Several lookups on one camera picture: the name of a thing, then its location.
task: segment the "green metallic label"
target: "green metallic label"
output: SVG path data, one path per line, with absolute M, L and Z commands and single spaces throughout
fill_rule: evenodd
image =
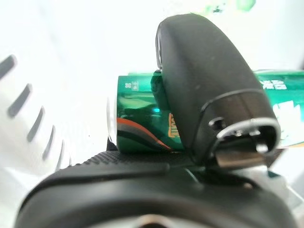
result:
M 304 72 L 257 71 L 281 125 L 281 147 L 304 141 Z M 120 76 L 117 146 L 121 152 L 183 151 L 160 73 Z

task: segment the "orange stripe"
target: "orange stripe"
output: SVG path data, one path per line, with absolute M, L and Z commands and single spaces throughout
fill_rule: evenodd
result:
M 137 129 L 145 132 L 147 135 L 149 135 L 151 138 L 153 138 L 158 144 L 163 145 L 167 149 L 171 150 L 171 147 L 164 144 L 162 141 L 160 141 L 158 138 L 156 138 L 155 135 L 152 134 L 147 128 L 141 126 L 140 124 L 138 124 L 134 121 L 131 121 L 131 120 L 123 119 L 123 118 L 117 118 L 117 122 L 120 124 L 126 124 L 126 125 L 129 125 L 132 127 L 136 127 Z
M 291 145 L 289 147 L 291 147 L 291 148 L 293 148 L 293 147 L 304 147 L 304 143 L 300 143 L 300 144 L 296 144 L 296 145 Z

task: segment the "yellow logo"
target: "yellow logo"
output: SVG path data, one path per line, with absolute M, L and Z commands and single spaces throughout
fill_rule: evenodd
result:
M 179 137 L 180 134 L 177 130 L 173 115 L 169 113 L 169 130 L 168 130 L 168 136 L 170 138 Z

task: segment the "reflective green surface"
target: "reflective green surface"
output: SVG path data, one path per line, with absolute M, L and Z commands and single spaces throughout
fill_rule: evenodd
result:
M 257 71 L 282 128 L 281 147 L 304 141 L 304 72 Z M 122 152 L 182 151 L 160 73 L 120 76 L 117 145 Z

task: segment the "black casing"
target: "black casing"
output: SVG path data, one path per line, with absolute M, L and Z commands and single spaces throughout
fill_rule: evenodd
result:
M 184 154 L 103 152 L 46 178 L 25 199 L 15 228 L 86 228 L 161 214 L 217 228 L 295 228 L 287 206 L 260 189 L 197 182 Z
M 156 51 L 181 141 L 198 165 L 215 150 L 221 130 L 251 119 L 266 120 L 262 134 L 269 151 L 274 149 L 280 130 L 269 100 L 238 50 L 213 23 L 195 14 L 167 18 L 158 27 Z M 209 123 L 217 118 L 224 126 L 214 130 Z

